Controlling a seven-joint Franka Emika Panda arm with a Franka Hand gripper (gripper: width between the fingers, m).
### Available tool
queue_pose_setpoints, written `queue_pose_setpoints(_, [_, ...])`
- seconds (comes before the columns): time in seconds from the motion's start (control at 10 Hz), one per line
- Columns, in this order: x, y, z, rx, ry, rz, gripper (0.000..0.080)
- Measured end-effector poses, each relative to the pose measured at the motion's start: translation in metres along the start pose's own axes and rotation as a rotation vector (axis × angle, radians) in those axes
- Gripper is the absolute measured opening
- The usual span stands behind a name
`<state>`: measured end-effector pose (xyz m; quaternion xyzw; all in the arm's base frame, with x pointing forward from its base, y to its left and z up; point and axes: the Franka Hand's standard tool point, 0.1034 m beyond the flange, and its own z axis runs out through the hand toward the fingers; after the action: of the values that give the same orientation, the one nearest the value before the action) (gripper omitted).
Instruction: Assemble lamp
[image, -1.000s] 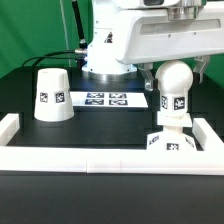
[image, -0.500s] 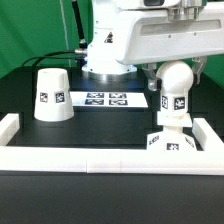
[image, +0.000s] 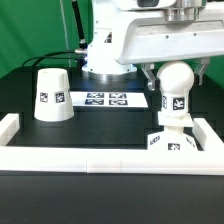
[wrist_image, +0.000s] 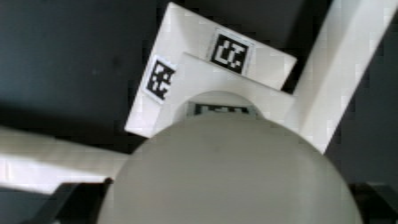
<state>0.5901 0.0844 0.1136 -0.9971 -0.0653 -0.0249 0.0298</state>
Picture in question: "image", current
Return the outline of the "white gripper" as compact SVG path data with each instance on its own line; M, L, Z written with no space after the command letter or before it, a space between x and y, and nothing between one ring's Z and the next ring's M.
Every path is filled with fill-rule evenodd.
M203 83L211 56L224 55L224 7L206 7L192 22L167 22L162 10L121 12L113 23L112 55L120 64L141 64L150 91L159 89L155 62L196 60Z

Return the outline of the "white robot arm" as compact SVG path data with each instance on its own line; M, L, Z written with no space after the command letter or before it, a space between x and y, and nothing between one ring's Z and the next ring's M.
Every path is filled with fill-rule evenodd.
M92 6L87 77L119 80L140 65L154 90L155 63L196 59L202 79L210 58L224 55L224 1L92 0Z

